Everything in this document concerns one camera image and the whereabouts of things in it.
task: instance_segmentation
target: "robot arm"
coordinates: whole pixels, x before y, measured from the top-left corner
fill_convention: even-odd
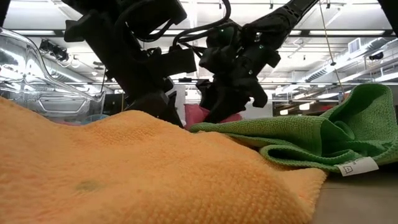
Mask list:
[[[275,67],[279,63],[277,49],[317,2],[291,0],[250,24],[230,25],[207,38],[208,49],[199,65],[213,72],[214,80],[197,84],[201,106],[210,110],[205,122],[216,123],[245,110],[249,97],[254,98],[255,107],[266,105],[267,95],[256,77],[267,64]]]
[[[87,41],[108,69],[106,76],[115,78],[126,92],[128,109],[145,111],[179,126],[175,92],[165,94],[173,87],[168,76],[196,71],[193,53],[201,58],[199,66],[214,74],[213,82],[197,83],[202,93],[200,105],[210,110],[206,122],[218,123],[245,110],[250,97],[254,98],[253,106],[264,107],[267,95],[257,75],[267,64],[275,67],[279,63],[277,49],[318,2],[291,0],[241,27],[229,19],[231,6],[223,0],[227,12],[222,20],[181,32],[169,53],[162,54],[160,48],[141,49],[137,40],[155,41],[172,24],[183,21],[187,14],[179,0],[108,0],[101,4],[96,0],[62,1],[84,15],[79,21],[67,21],[65,40]],[[166,25],[157,34],[150,34],[162,24]],[[205,31],[187,37],[200,30]],[[208,48],[187,44],[202,37],[207,37]],[[188,49],[183,50],[178,44]]]

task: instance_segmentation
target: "clear plastic bin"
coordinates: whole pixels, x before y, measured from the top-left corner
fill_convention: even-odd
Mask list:
[[[59,123],[101,114],[105,93],[91,96],[54,79],[37,46],[0,27],[0,96]]]

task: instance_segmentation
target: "cable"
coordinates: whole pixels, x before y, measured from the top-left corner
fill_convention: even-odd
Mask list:
[[[122,90],[122,112],[124,111],[124,90]]]
[[[103,89],[104,89],[104,85],[105,85],[105,73],[106,73],[106,68],[104,70],[104,78],[102,79],[102,85],[101,85],[101,91],[100,93],[102,93]]]
[[[323,11],[322,11],[322,3],[321,3],[321,1],[319,1],[319,8],[320,8],[320,10],[321,10],[322,24],[323,24],[323,29],[325,30],[325,38],[326,38],[326,42],[327,42],[327,44],[328,44],[330,59],[331,59],[331,62],[332,62],[332,64],[333,64],[333,66],[334,66],[335,61],[333,60],[333,56],[332,56],[331,50],[330,50],[329,38],[328,38],[328,33],[327,33],[327,31],[326,31],[325,18],[323,17]],[[344,88],[343,88],[343,85],[341,84],[340,77],[338,76],[338,72],[337,72],[337,70],[336,70],[335,68],[334,68],[334,71],[335,71],[335,74],[336,74],[336,77],[337,77],[337,80],[338,80],[338,84],[339,84],[339,86],[340,86],[340,88],[341,88],[341,91],[343,92],[343,100],[344,100],[345,96],[344,96]]]
[[[188,48],[191,48],[191,49],[193,50],[193,52],[194,52],[199,58],[202,57],[202,55],[200,54],[201,52],[200,52],[195,46],[192,46],[192,45],[187,44],[187,43],[181,43],[181,45],[184,45],[184,46],[186,46],[186,47],[188,47]]]
[[[182,31],[181,33],[177,34],[174,37],[173,47],[177,46],[177,43],[179,42],[180,38],[185,36],[185,35],[187,35],[187,34],[190,34],[192,32],[201,31],[201,30],[208,30],[208,29],[211,29],[213,27],[222,25],[224,22],[226,22],[229,19],[229,17],[231,16],[231,4],[229,3],[229,0],[223,0],[223,3],[224,3],[225,8],[226,8],[226,14],[225,14],[225,16],[222,19],[220,19],[220,20],[218,20],[216,22],[212,22],[211,24],[207,24],[207,25],[203,25],[203,26],[199,26],[199,27],[195,27],[195,28],[192,28],[192,29],[187,29],[187,30]]]
[[[184,38],[181,38],[181,39],[179,40],[179,43],[189,42],[189,41],[201,39],[201,38],[203,38],[203,37],[207,37],[207,36],[208,36],[210,33],[212,33],[212,32],[215,32],[215,31],[218,31],[219,29],[227,28],[227,27],[230,27],[230,26],[233,26],[233,27],[234,27],[234,35],[233,35],[232,38],[235,39],[235,36],[236,36],[236,34],[238,33],[238,25],[237,25],[236,23],[234,23],[234,22],[227,22],[227,23],[222,24],[222,25],[220,25],[220,26],[213,27],[213,28],[211,28],[211,29],[209,29],[209,30],[207,30],[207,31],[204,31],[204,32],[202,32],[201,34],[193,35],[193,36],[191,36],[191,37],[184,37]]]
[[[171,20],[169,20],[166,23],[166,25],[164,25],[164,27],[161,28],[161,30],[158,31],[156,34],[149,34],[146,37],[138,37],[138,36],[136,36],[136,37],[137,37],[137,39],[139,39],[143,42],[153,42],[153,41],[159,40],[172,25],[173,25],[173,22]]]
[[[120,39],[120,41],[124,42],[123,28],[126,26],[126,21],[127,21],[128,17],[130,16],[130,13],[132,13],[134,10],[138,9],[139,7],[143,6],[144,4],[147,4],[148,2],[152,2],[152,1],[154,1],[154,0],[144,0],[144,1],[139,1],[137,3],[134,3],[120,14],[119,18],[117,19],[117,21],[114,24],[114,33],[115,33],[116,37]]]

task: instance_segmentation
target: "ceiling beam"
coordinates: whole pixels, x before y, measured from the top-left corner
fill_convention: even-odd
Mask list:
[[[185,29],[170,29],[168,32],[172,34],[167,34],[166,32],[163,37],[175,37],[178,32],[183,30]],[[65,32],[62,29],[14,29],[13,31],[25,37],[63,37]],[[328,38],[396,37],[391,29],[328,29],[327,32]],[[290,33],[289,37],[325,38],[326,36],[323,29],[295,29]]]

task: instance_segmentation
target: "white tag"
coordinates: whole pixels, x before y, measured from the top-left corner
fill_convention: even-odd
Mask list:
[[[336,166],[341,171],[341,174],[343,174],[343,177],[355,174],[363,174],[379,169],[379,166],[372,159],[372,157],[364,157],[357,159],[353,162],[348,162],[346,164]]]

